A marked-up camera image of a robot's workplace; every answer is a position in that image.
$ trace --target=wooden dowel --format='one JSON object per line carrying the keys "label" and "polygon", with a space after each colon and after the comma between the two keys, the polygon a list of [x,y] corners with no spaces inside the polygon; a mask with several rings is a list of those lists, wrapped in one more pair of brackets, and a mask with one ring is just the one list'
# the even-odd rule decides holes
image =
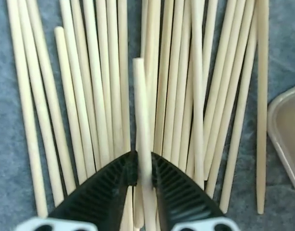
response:
{"label": "wooden dowel", "polygon": [[192,61],[193,61],[193,144],[195,181],[204,188],[204,142],[203,142],[203,57],[202,21],[198,14],[200,3],[192,0]]}
{"label": "wooden dowel", "polygon": [[230,83],[234,57],[236,57],[236,59],[239,58],[235,56],[235,53],[236,53],[236,48],[238,43],[239,32],[240,32],[240,28],[242,24],[243,13],[245,9],[245,2],[246,2],[245,0],[237,1],[235,12],[234,12],[230,41],[228,43],[228,48],[227,48],[229,52],[227,52],[225,55],[225,62],[223,66],[222,77],[220,80],[220,86],[218,90],[218,99],[215,105],[214,116],[213,116],[213,120],[212,120],[212,124],[210,128],[209,139],[208,139],[207,148],[206,148],[206,153],[208,153],[208,155],[206,155],[205,161],[204,161],[205,176],[209,176],[210,167],[212,165],[213,158],[214,158],[215,146],[218,139],[218,133],[219,133],[219,128],[221,124],[221,117],[223,113],[225,99],[228,93],[228,87]]}
{"label": "wooden dowel", "polygon": [[257,212],[264,213],[266,193],[269,0],[258,1]]}
{"label": "wooden dowel", "polygon": [[[235,119],[234,119],[233,132],[232,132],[231,143],[230,143],[229,157],[228,157],[228,161],[227,161],[225,177],[224,177],[224,182],[223,182],[223,188],[222,188],[222,193],[221,193],[220,208],[224,213],[227,213],[228,208],[229,208],[229,203],[230,203],[231,189],[232,189],[232,184],[233,184],[233,179],[234,179],[234,172],[235,172],[235,166],[236,166],[236,161],[237,161],[238,148],[239,148],[239,143],[240,143],[241,134],[242,134],[242,130],[243,130],[245,107],[246,107],[246,103],[247,103],[250,80],[251,80],[251,75],[252,75],[253,62],[254,62],[254,57],[255,57],[255,52],[256,52],[256,47],[257,47],[257,15],[256,15],[256,11],[257,10],[255,10],[255,13],[253,15],[251,29],[250,29],[250,33],[249,33],[248,44],[247,44],[247,49],[246,49],[245,58],[244,58],[244,69],[243,69],[243,73],[242,73],[242,77],[241,77],[240,90],[239,90],[239,96],[238,96],[238,102],[237,102],[237,109],[236,109],[236,115],[235,115]],[[241,68],[243,60],[240,59],[239,62],[240,62],[240,68]],[[230,90],[234,91],[235,94],[237,91],[237,84],[238,84],[238,81],[236,81],[235,86],[233,86],[234,89],[231,89],[231,85],[230,85]],[[229,109],[228,113],[226,113],[226,115],[227,114],[231,115],[232,108],[233,108],[233,103],[231,103],[230,109]],[[227,121],[228,122],[226,122],[227,123],[226,127],[228,128],[229,127],[229,119],[227,119]]]}
{"label": "wooden dowel", "polygon": [[117,33],[117,8],[115,0],[107,0],[109,63],[111,83],[111,106],[113,122],[114,155],[119,157],[124,152],[122,105],[119,76],[119,54]]}
{"label": "wooden dowel", "polygon": [[133,60],[134,89],[136,103],[136,122],[139,132],[139,168],[142,183],[143,209],[145,228],[147,231],[156,230],[154,192],[152,186],[152,157],[150,150],[150,128],[148,119],[148,101],[145,85],[144,60]]}
{"label": "wooden dowel", "polygon": [[76,189],[75,177],[70,161],[61,108],[57,96],[48,48],[42,28],[37,1],[27,0],[26,3],[28,7],[29,17],[31,19],[30,22],[32,25],[32,30],[34,33],[41,74],[43,76],[42,80],[45,86],[45,91],[47,93],[46,96],[49,105],[49,112],[51,114],[53,132],[55,136],[58,155],[61,162],[66,191],[68,194],[70,194],[73,190]]}
{"label": "wooden dowel", "polygon": [[163,133],[165,127],[165,115],[167,104],[167,81],[171,50],[171,35],[173,23],[174,1],[165,0],[162,38],[159,62],[158,92],[156,106],[156,121],[154,134],[154,152],[162,155]]}
{"label": "wooden dowel", "polygon": [[148,0],[142,0],[141,16],[141,58],[145,55],[146,28],[147,28]]}
{"label": "wooden dowel", "polygon": [[82,84],[82,76],[79,66],[79,57],[77,53],[77,45],[73,20],[71,15],[70,2],[68,0],[60,0],[64,32],[66,38],[67,51],[69,56],[71,75],[74,84],[75,99],[80,124],[80,131],[83,144],[84,161],[87,176],[90,177],[95,173],[95,162],[93,156],[93,147],[90,137],[90,126],[85,104],[85,97]]}
{"label": "wooden dowel", "polygon": [[22,40],[17,1],[7,0],[7,8],[12,33],[13,52],[18,77],[20,101],[26,132],[26,143],[31,167],[36,210],[39,217],[45,218],[48,215],[46,192],[41,170],[33,101],[28,78],[26,55]]}
{"label": "wooden dowel", "polygon": [[154,65],[152,70],[152,77],[150,83],[150,125],[151,125],[151,150],[154,150],[154,134],[157,108],[157,87],[158,87],[158,68],[159,68],[159,46],[160,46],[160,21],[161,21],[161,1],[156,1],[155,18],[154,18]]}
{"label": "wooden dowel", "polygon": [[206,96],[207,82],[210,69],[211,52],[215,33],[218,0],[209,0],[207,7],[206,25],[203,42],[203,82],[204,97]]}
{"label": "wooden dowel", "polygon": [[49,112],[47,108],[45,92],[42,85],[40,67],[38,63],[32,27],[28,16],[26,1],[19,0],[18,3],[23,42],[25,45],[27,65],[30,74],[30,82],[32,86],[42,139],[45,146],[54,205],[58,206],[64,200],[64,194],[57,161],[57,154],[55,151],[53,134],[51,130]]}
{"label": "wooden dowel", "polygon": [[[226,62],[223,69],[223,75],[221,80],[221,87],[219,91],[219,96],[217,100],[214,120],[218,119],[218,121],[213,121],[212,130],[210,133],[210,142],[214,142],[215,144],[208,144],[208,153],[211,154],[211,152],[214,153],[214,158],[212,160],[211,169],[209,173],[209,178],[206,186],[206,193],[212,198],[214,196],[217,178],[218,178],[218,172],[221,164],[222,159],[222,153],[223,148],[225,145],[225,139],[228,133],[230,118],[231,118],[231,112],[232,110],[226,111],[226,108],[233,108],[236,91],[237,91],[237,85],[239,81],[239,76],[241,72],[241,68],[243,65],[243,59],[244,59],[244,52],[247,46],[249,31],[250,31],[250,25],[252,21],[253,11],[254,11],[254,4],[255,0],[248,0],[244,1],[245,8],[244,11],[242,9],[239,9],[239,4],[242,3],[243,0],[239,1],[236,6],[235,10],[235,16],[234,16],[234,23],[232,27],[232,33],[235,32],[234,26],[238,21],[239,17],[242,17],[242,23],[240,24],[240,33],[239,39],[235,38],[234,36],[231,36],[230,42],[229,42],[229,50],[234,53],[236,50],[236,53],[234,54],[235,58],[233,60],[232,65],[232,71],[228,70],[228,67],[230,66],[230,57],[226,58]],[[230,44],[232,41],[238,40],[238,44],[236,48],[230,47]]]}
{"label": "wooden dowel", "polygon": [[128,79],[128,12],[127,0],[117,1],[118,47],[122,102],[124,153],[130,151],[129,79]]}
{"label": "wooden dowel", "polygon": [[215,112],[215,107],[217,103],[218,91],[220,87],[226,51],[227,51],[228,43],[230,40],[231,26],[232,26],[233,17],[234,17],[235,6],[236,6],[236,0],[228,0],[224,21],[223,21],[223,26],[222,26],[222,31],[221,31],[220,42],[218,46],[214,73],[212,76],[211,87],[210,87],[209,96],[208,96],[207,105],[206,105],[206,111],[204,116],[205,118],[204,119],[204,157],[205,158],[208,158],[207,156],[210,155],[210,153],[206,153],[207,144],[208,144],[212,120],[213,120],[213,116]]}
{"label": "wooden dowel", "polygon": [[176,102],[174,112],[174,127],[172,137],[172,148],[171,148],[171,163],[175,166],[179,166],[180,160],[180,142],[181,142],[181,131],[182,121],[186,97],[186,85],[189,64],[189,53],[190,53],[190,38],[191,38],[191,2],[186,1],[184,7],[184,15],[182,20],[182,31],[181,31],[181,45],[180,45],[180,60],[178,67],[178,80],[176,90]]}
{"label": "wooden dowel", "polygon": [[98,136],[97,136],[98,129],[96,126],[93,89],[92,89],[92,81],[91,81],[91,75],[90,75],[89,53],[88,53],[88,47],[86,44],[82,10],[81,10],[79,0],[71,0],[70,2],[71,2],[72,17],[74,21],[77,53],[79,57],[79,64],[80,64],[80,70],[81,70],[81,76],[82,76],[84,98],[85,98],[85,104],[86,104],[86,109],[88,113],[89,125],[90,125],[91,142],[93,145],[96,168],[100,169],[102,166],[101,160],[100,160],[100,149],[99,149],[100,144],[98,143]]}
{"label": "wooden dowel", "polygon": [[98,47],[98,37],[96,31],[95,9],[94,3],[90,0],[83,0],[85,25],[87,28],[87,41],[90,56],[90,73],[93,84],[93,95],[95,103],[96,124],[99,141],[99,152],[101,167],[104,167],[110,162],[108,130],[105,119],[105,108],[103,99],[103,84],[101,80],[100,57]]}
{"label": "wooden dowel", "polygon": [[186,166],[187,166],[190,132],[192,127],[191,126],[192,113],[193,113],[193,66],[192,66],[192,56],[190,56],[189,67],[188,67],[188,79],[187,79],[187,86],[186,86],[185,106],[183,110],[182,130],[181,130],[181,137],[180,137],[179,168],[183,172],[186,172]]}
{"label": "wooden dowel", "polygon": [[172,150],[172,138],[173,138],[173,126],[174,126],[174,111],[176,102],[176,90],[177,79],[180,59],[180,42],[181,42],[181,30],[182,20],[184,13],[185,0],[175,1],[175,10],[173,16],[173,28],[172,28],[172,44],[169,64],[168,86],[167,86],[167,106],[165,117],[165,129],[163,137],[163,150],[162,154],[168,161],[171,160]]}
{"label": "wooden dowel", "polygon": [[103,81],[103,97],[105,116],[108,130],[108,141],[110,157],[114,157],[113,128],[112,128],[112,106],[111,106],[111,84],[109,65],[109,45],[108,45],[108,24],[105,0],[96,0],[97,31],[100,53],[101,75]]}
{"label": "wooden dowel", "polygon": [[71,79],[64,29],[61,26],[58,26],[54,29],[54,33],[56,39],[57,53],[59,56],[63,90],[71,133],[71,141],[75,156],[77,176],[79,184],[82,184],[86,181],[87,174],[84,163],[83,146],[78,121],[75,93]]}

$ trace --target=blue-gray carpet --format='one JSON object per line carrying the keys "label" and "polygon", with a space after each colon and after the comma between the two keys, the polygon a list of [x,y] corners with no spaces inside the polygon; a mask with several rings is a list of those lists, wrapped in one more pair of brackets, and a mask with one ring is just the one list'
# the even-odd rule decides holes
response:
{"label": "blue-gray carpet", "polygon": [[[140,52],[141,1],[128,0],[129,16],[129,61]],[[53,29],[62,25],[58,0],[38,1],[51,63],[58,89],[64,125],[69,147],[71,146],[67,125],[63,89],[58,66]],[[220,0],[215,48],[219,40],[226,0]],[[269,100],[295,86],[295,0],[270,1],[270,53],[269,53]],[[132,89],[132,65],[129,62],[131,95],[131,135],[134,140],[134,110]],[[257,63],[244,121],[244,130],[237,162],[231,204],[228,216],[234,219],[242,230],[290,230],[295,231],[295,190],[271,144],[268,140],[268,171],[265,214],[260,216],[256,209],[256,105],[257,105]],[[228,143],[218,179],[216,200],[225,170]],[[46,160],[40,142],[42,163]],[[49,190],[48,172],[44,168],[49,209],[53,209]],[[0,0],[0,231],[10,230],[16,224],[36,215],[25,131],[19,99],[13,48],[6,1]]]}

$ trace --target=wooden stick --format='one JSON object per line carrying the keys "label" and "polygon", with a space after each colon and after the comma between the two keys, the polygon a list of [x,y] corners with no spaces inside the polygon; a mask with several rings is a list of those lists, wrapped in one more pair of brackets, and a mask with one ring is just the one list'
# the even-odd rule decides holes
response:
{"label": "wooden stick", "polygon": [[158,85],[158,68],[159,68],[159,46],[160,46],[160,18],[161,18],[161,1],[156,1],[155,17],[154,17],[154,65],[152,70],[152,77],[150,83],[150,125],[151,125],[151,150],[154,150],[154,134],[155,134],[155,121],[156,121],[156,108],[157,108],[157,85]]}
{"label": "wooden stick", "polygon": [[[124,153],[131,150],[130,146],[130,115],[129,115],[129,79],[128,79],[128,4],[127,0],[117,1],[118,7],[118,44],[119,68],[121,83],[121,103],[123,119]],[[128,187],[121,230],[133,229],[132,187]]]}
{"label": "wooden stick", "polygon": [[177,79],[180,59],[180,42],[181,42],[181,30],[183,9],[185,0],[175,1],[174,10],[174,23],[172,29],[172,45],[170,55],[170,66],[167,86],[167,107],[166,107],[166,119],[165,130],[163,137],[163,157],[168,161],[171,160],[172,139],[173,139],[173,126],[174,126],[174,111],[176,102],[176,90]]}
{"label": "wooden stick", "polygon": [[101,64],[101,75],[103,81],[103,98],[105,116],[108,130],[108,141],[110,157],[114,157],[113,128],[112,128],[112,108],[111,108],[111,85],[109,66],[109,46],[108,46],[108,24],[105,0],[96,0],[97,31]]}
{"label": "wooden stick", "polygon": [[200,3],[192,0],[192,58],[193,58],[193,143],[195,159],[195,181],[204,188],[204,142],[203,142],[203,58],[202,22],[198,14]]}
{"label": "wooden stick", "polygon": [[57,155],[55,151],[53,134],[51,130],[49,112],[47,108],[45,92],[42,85],[35,41],[33,37],[32,27],[30,24],[30,19],[28,17],[26,1],[19,0],[18,2],[23,42],[25,45],[27,65],[30,74],[30,82],[39,119],[42,139],[45,146],[45,153],[47,158],[54,204],[55,206],[58,206],[64,200],[64,194],[62,189],[62,182],[57,161]]}
{"label": "wooden stick", "polygon": [[58,26],[54,29],[54,33],[62,75],[62,83],[67,108],[68,121],[70,126],[71,141],[77,167],[77,176],[79,184],[82,184],[86,181],[87,174],[84,163],[83,146],[78,121],[75,93],[71,79],[64,29],[61,26]]}
{"label": "wooden stick", "polygon": [[179,168],[183,172],[186,172],[186,166],[187,166],[187,157],[188,157],[189,142],[190,142],[190,131],[192,127],[191,126],[192,113],[193,113],[193,64],[192,64],[192,56],[190,55],[187,86],[186,86],[185,106],[183,110],[182,130],[181,130],[181,137],[180,137]]}
{"label": "wooden stick", "polygon": [[138,125],[140,142],[139,168],[142,183],[145,228],[147,231],[154,231],[156,230],[156,213],[154,209],[154,193],[152,185],[148,101],[145,85],[144,60],[142,58],[133,60],[133,72],[136,97],[136,122]]}
{"label": "wooden stick", "polygon": [[[237,109],[236,109],[236,115],[234,119],[233,132],[232,132],[231,143],[230,143],[229,157],[227,161],[222,194],[221,194],[220,208],[224,213],[227,213],[229,208],[231,189],[232,189],[232,184],[234,179],[234,172],[235,172],[235,166],[237,161],[237,154],[238,154],[241,133],[243,130],[244,113],[245,113],[245,107],[246,107],[247,98],[248,98],[249,85],[251,80],[256,47],[257,47],[257,14],[255,11],[253,15],[252,23],[251,23],[251,29],[249,33],[249,39],[248,39],[247,49],[246,49],[245,58],[244,58],[244,69],[242,73],[242,80],[240,83]],[[241,68],[243,59],[240,59],[239,61],[236,60],[236,62],[240,62],[240,68]],[[232,85],[230,84],[230,90],[234,91],[235,94],[237,91],[237,84],[238,84],[238,81],[236,81],[235,86],[233,86],[233,84]],[[228,113],[226,114],[230,114],[231,116],[233,103],[231,103],[231,106],[228,106],[228,107],[230,107],[230,109],[228,110]]]}
{"label": "wooden stick", "polygon": [[[224,67],[222,71],[222,77],[220,81],[220,86],[218,90],[218,99],[216,102],[215,110],[214,110],[214,116],[212,120],[212,125],[210,128],[210,133],[209,133],[209,139],[207,143],[207,148],[206,148],[206,153],[208,155],[205,157],[204,161],[204,174],[205,176],[209,176],[210,172],[210,167],[213,162],[214,158],[214,152],[215,152],[215,146],[217,143],[218,139],[218,133],[219,133],[219,128],[221,124],[221,117],[223,113],[223,108],[225,104],[225,99],[226,95],[228,93],[228,87],[230,83],[230,78],[231,78],[231,73],[232,73],[232,68],[233,68],[233,63],[234,63],[234,57],[237,59],[239,57],[235,56],[236,53],[236,48],[237,48],[237,43],[238,43],[238,37],[239,37],[239,32],[242,24],[242,19],[243,19],[243,13],[245,9],[245,0],[239,0],[237,1],[235,12],[234,12],[234,18],[233,18],[233,23],[231,27],[231,35],[230,35],[230,41],[228,43],[228,51],[225,56],[225,62],[224,62]],[[251,6],[251,1],[247,1],[248,6]]]}
{"label": "wooden stick", "polygon": [[170,49],[171,49],[171,35],[173,23],[174,1],[165,0],[163,25],[162,25],[162,39],[160,51],[159,64],[159,80],[157,92],[157,106],[156,106],[156,122],[154,134],[154,152],[162,155],[163,134],[165,127],[165,115],[167,104],[167,81],[169,71]]}
{"label": "wooden stick", "polygon": [[210,153],[208,154],[206,153],[207,144],[208,144],[212,120],[213,120],[213,116],[215,112],[215,107],[217,103],[218,91],[220,87],[226,51],[227,51],[228,43],[230,40],[231,26],[233,22],[235,6],[236,6],[236,0],[228,0],[226,11],[225,11],[225,17],[223,21],[223,26],[222,26],[222,31],[221,31],[217,57],[216,57],[214,73],[212,77],[210,92],[209,92],[205,116],[204,116],[205,118],[204,120],[204,157],[205,158],[209,158],[208,155],[210,155]]}
{"label": "wooden stick", "polygon": [[118,33],[117,33],[117,9],[115,0],[107,0],[108,19],[108,41],[109,41],[109,61],[111,76],[111,106],[113,121],[113,141],[114,154],[118,157],[124,153],[123,147],[123,124],[122,105],[119,76],[119,55],[118,55]]}
{"label": "wooden stick", "polygon": [[36,0],[27,0],[27,7],[30,15],[30,22],[34,32],[36,42],[37,55],[42,73],[42,80],[45,86],[48,99],[49,112],[53,124],[53,131],[57,150],[63,171],[66,191],[70,194],[76,189],[75,177],[71,166],[65,130],[63,126],[61,109],[58,101],[57,91],[54,82],[53,71],[49,59],[48,48],[45,40],[45,35],[42,28],[41,18]]}
{"label": "wooden stick", "polygon": [[75,99],[80,124],[80,131],[82,136],[86,173],[87,176],[90,177],[95,173],[95,163],[93,156],[93,147],[90,138],[90,126],[85,104],[82,76],[79,66],[79,57],[77,53],[70,2],[68,0],[60,0],[60,6],[62,11],[62,19],[65,31],[67,51],[69,55],[69,62],[71,67],[72,80],[75,90]]}
{"label": "wooden stick", "polygon": [[100,150],[97,136],[96,116],[93,99],[93,89],[90,76],[90,62],[88,47],[86,44],[84,23],[82,17],[82,10],[79,0],[71,0],[71,10],[74,21],[75,36],[77,42],[77,52],[79,56],[79,64],[82,76],[82,84],[84,90],[84,98],[86,103],[86,109],[88,113],[89,125],[90,125],[90,136],[94,150],[94,158],[96,168],[101,168]]}
{"label": "wooden stick", "polygon": [[269,1],[258,2],[257,83],[257,212],[264,213],[266,193],[266,135],[268,102]]}
{"label": "wooden stick", "polygon": [[119,69],[122,97],[124,153],[130,151],[129,79],[128,79],[128,12],[127,0],[117,1]]}
{"label": "wooden stick", "polygon": [[145,56],[145,41],[147,27],[148,0],[142,0],[142,16],[141,16],[141,58]]}
{"label": "wooden stick", "polygon": [[204,97],[206,96],[207,82],[210,69],[211,52],[215,33],[218,0],[209,0],[203,42],[203,82]]}
{"label": "wooden stick", "polygon": [[96,21],[95,21],[95,10],[94,3],[90,0],[83,0],[85,25],[87,28],[87,40],[90,56],[90,73],[93,84],[93,95],[95,103],[95,114],[96,114],[96,124],[99,141],[99,151],[101,167],[104,167],[110,162],[110,150],[108,141],[108,130],[107,123],[105,119],[105,108],[103,99],[103,84],[101,80],[101,68],[100,68],[100,57],[99,57],[99,47],[98,38],[96,31]]}
{"label": "wooden stick", "polygon": [[48,215],[46,192],[41,170],[33,101],[28,78],[17,1],[7,0],[7,8],[12,33],[13,52],[17,70],[23,121],[26,131],[26,143],[32,173],[36,210],[39,217],[45,218]]}
{"label": "wooden stick", "polygon": [[186,1],[184,7],[184,15],[182,20],[182,31],[181,31],[181,45],[180,45],[180,60],[178,68],[178,80],[177,80],[177,91],[176,91],[176,102],[175,102],[175,113],[174,113],[174,127],[172,137],[172,148],[171,148],[171,162],[172,164],[179,166],[180,156],[180,142],[181,142],[181,131],[182,121],[185,105],[186,96],[186,84],[189,64],[189,53],[190,53],[190,38],[191,38],[191,2]]}
{"label": "wooden stick", "polygon": [[[245,8],[239,9],[239,4],[242,3],[245,4]],[[236,91],[237,91],[237,85],[239,81],[239,76],[241,72],[241,68],[243,65],[243,59],[244,59],[244,52],[247,46],[247,40],[249,36],[249,30],[250,25],[252,21],[253,11],[254,11],[254,4],[255,0],[248,0],[248,1],[239,1],[236,6],[235,10],[235,16],[234,16],[234,22],[231,33],[236,33],[236,24],[241,22],[241,19],[239,17],[242,17],[242,23],[239,24],[240,26],[240,33],[239,39],[236,38],[237,36],[231,36],[229,47],[228,49],[234,54],[234,51],[236,50],[236,53],[234,54],[235,58],[233,60],[233,67],[230,70],[228,70],[228,67],[231,63],[228,63],[230,61],[230,57],[226,58],[224,69],[223,69],[223,75],[221,80],[221,87],[218,95],[214,120],[218,119],[219,121],[213,121],[212,130],[210,133],[209,141],[215,142],[215,144],[208,144],[208,149],[211,154],[211,152],[214,153],[214,158],[212,160],[212,165],[209,173],[209,178],[206,186],[206,193],[212,198],[214,196],[215,187],[217,183],[218,178],[218,172],[221,164],[222,159],[222,153],[223,148],[225,145],[225,139],[228,133],[232,108],[235,101]],[[232,48],[230,44],[234,42],[235,40],[238,40],[236,48]]]}

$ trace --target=chopstick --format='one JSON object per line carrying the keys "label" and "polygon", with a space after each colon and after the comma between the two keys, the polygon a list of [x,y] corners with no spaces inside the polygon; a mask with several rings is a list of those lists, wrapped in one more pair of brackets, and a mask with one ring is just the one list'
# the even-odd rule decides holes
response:
{"label": "chopstick", "polygon": [[258,1],[257,13],[257,212],[263,214],[266,193],[269,0]]}
{"label": "chopstick", "polygon": [[[216,63],[214,68],[214,73],[212,76],[212,82],[211,87],[209,91],[208,101],[206,105],[206,111],[204,116],[204,156],[205,156],[205,162],[209,163],[212,160],[212,154],[206,153],[207,150],[207,144],[209,139],[209,134],[212,126],[212,120],[215,112],[215,107],[217,103],[217,97],[218,97],[218,91],[220,87],[221,77],[222,77],[222,71],[223,66],[225,62],[225,56],[227,52],[227,47],[230,39],[231,34],[231,26],[233,22],[233,16],[235,11],[237,0],[228,0],[226,11],[225,11],[225,17],[223,21],[222,31],[221,31],[221,37],[216,57]],[[207,180],[209,174],[209,168],[204,169],[204,175],[205,180]]]}
{"label": "chopstick", "polygon": [[101,75],[103,81],[103,98],[105,116],[108,131],[108,142],[110,158],[114,157],[113,128],[112,128],[112,106],[111,106],[111,84],[109,65],[109,45],[108,45],[108,24],[105,0],[96,0],[97,31],[100,54]]}
{"label": "chopstick", "polygon": [[75,32],[73,28],[70,2],[68,0],[60,0],[60,6],[62,12],[62,19],[65,31],[65,39],[69,56],[72,80],[74,84],[75,99],[82,137],[86,173],[89,178],[96,172],[96,169],[93,156],[93,147],[90,137],[90,126],[82,85],[82,76],[79,66],[79,57],[77,53],[77,46],[75,40]]}
{"label": "chopstick", "polygon": [[175,6],[174,6],[175,10],[173,15],[172,43],[171,43],[171,54],[170,54],[168,86],[167,86],[167,106],[166,106],[163,150],[162,150],[163,157],[167,159],[168,161],[171,160],[174,112],[175,112],[176,90],[177,90],[178,69],[179,69],[179,59],[180,59],[180,42],[181,42],[184,4],[185,4],[185,0],[176,0]]}
{"label": "chopstick", "polygon": [[54,33],[61,69],[63,90],[65,95],[67,115],[71,133],[71,141],[76,162],[77,176],[79,184],[82,184],[86,181],[87,174],[84,163],[83,145],[80,134],[77,106],[75,100],[75,93],[73,89],[73,83],[71,79],[64,29],[58,26],[55,28]]}
{"label": "chopstick", "polygon": [[41,68],[42,80],[45,86],[46,96],[49,105],[49,113],[53,125],[53,132],[61,162],[62,172],[65,181],[65,187],[68,194],[76,189],[74,173],[71,166],[69,150],[66,141],[65,130],[63,126],[61,108],[58,101],[58,95],[55,87],[53,71],[49,59],[48,48],[45,35],[42,28],[41,18],[38,11],[36,0],[26,1],[33,35],[36,43],[37,55]]}
{"label": "chopstick", "polygon": [[49,112],[47,108],[45,92],[42,85],[40,67],[38,63],[32,27],[30,24],[30,19],[28,17],[26,1],[19,0],[18,7],[30,83],[33,91],[42,139],[45,146],[45,154],[47,158],[54,205],[58,206],[64,200],[64,193],[62,189],[62,181],[58,166],[57,153],[55,151]]}
{"label": "chopstick", "polygon": [[[225,171],[225,176],[224,176],[224,181],[222,186],[220,209],[224,213],[228,211],[229,202],[230,202],[231,189],[233,184],[233,178],[234,178],[234,172],[235,172],[241,134],[243,130],[244,113],[245,113],[245,107],[246,107],[247,98],[248,98],[249,85],[250,85],[250,80],[252,75],[252,68],[253,68],[253,62],[254,62],[254,57],[256,53],[256,47],[257,47],[257,5],[253,14],[250,33],[249,33],[249,39],[248,39],[247,48],[245,52],[244,68],[243,68],[242,77],[241,77],[236,115],[234,119],[233,132],[232,132],[231,143],[230,143],[229,156],[228,156],[228,161],[227,161],[227,166],[226,166],[226,171]],[[243,64],[242,59],[240,59],[239,62],[240,62],[239,65],[241,68]],[[238,82],[235,83],[235,86],[233,86],[232,84],[232,88],[234,89],[231,89],[231,86],[230,86],[230,89],[232,91],[229,91],[229,92],[232,92],[232,94],[233,92],[235,92],[234,95],[236,94],[236,91],[237,91],[237,84]],[[233,108],[233,102],[231,103],[229,107],[230,109],[227,111],[230,111],[230,114],[231,114],[232,108]],[[229,119],[227,119],[227,121],[228,122],[226,122],[227,123],[226,130],[228,129],[228,126],[229,126]]]}
{"label": "chopstick", "polygon": [[79,57],[79,65],[80,65],[82,84],[83,84],[83,90],[84,90],[84,98],[85,98],[88,120],[90,125],[91,142],[92,142],[93,151],[94,151],[96,168],[100,169],[102,165],[100,160],[100,149],[99,149],[100,144],[98,143],[96,115],[95,115],[95,112],[97,112],[97,110],[95,110],[95,106],[94,106],[92,81],[91,81],[91,75],[90,75],[89,52],[88,52],[88,46],[86,42],[82,10],[81,10],[79,0],[71,0],[70,2],[71,2],[71,10],[72,10],[72,16],[73,16],[73,22],[74,22],[76,43],[77,43],[77,53]]}
{"label": "chopstick", "polygon": [[167,82],[169,73],[171,36],[173,24],[174,1],[165,0],[162,24],[162,38],[159,61],[156,121],[154,133],[154,152],[162,155],[163,134],[165,128]]}
{"label": "chopstick", "polygon": [[139,166],[142,183],[143,209],[146,231],[156,230],[156,213],[152,186],[152,156],[150,149],[150,128],[148,119],[148,101],[144,76],[144,60],[133,60],[134,89],[136,103],[136,123],[139,132]]}
{"label": "chopstick", "polygon": [[[225,58],[215,114],[209,137],[209,144],[207,146],[207,153],[214,154],[206,186],[206,192],[211,198],[213,197],[215,192],[223,147],[227,135],[227,129],[225,129],[225,134],[220,134],[222,119],[224,117],[223,113],[226,104],[234,104],[235,95],[230,95],[229,91],[232,91],[230,89],[230,85],[236,86],[239,81],[240,71],[242,68],[242,60],[247,45],[253,15],[254,4],[254,0],[240,0],[237,2],[234,13],[234,21],[231,29],[231,39],[228,45],[228,50],[230,51],[230,53],[227,53]],[[230,121],[229,118],[230,116],[227,117],[226,121],[224,119],[223,123],[228,124]]]}
{"label": "chopstick", "polygon": [[11,26],[13,52],[18,77],[23,121],[26,132],[27,150],[32,173],[36,210],[39,217],[45,218],[48,215],[48,209],[38,148],[33,100],[20,26],[18,2],[14,0],[7,0],[7,8]]}

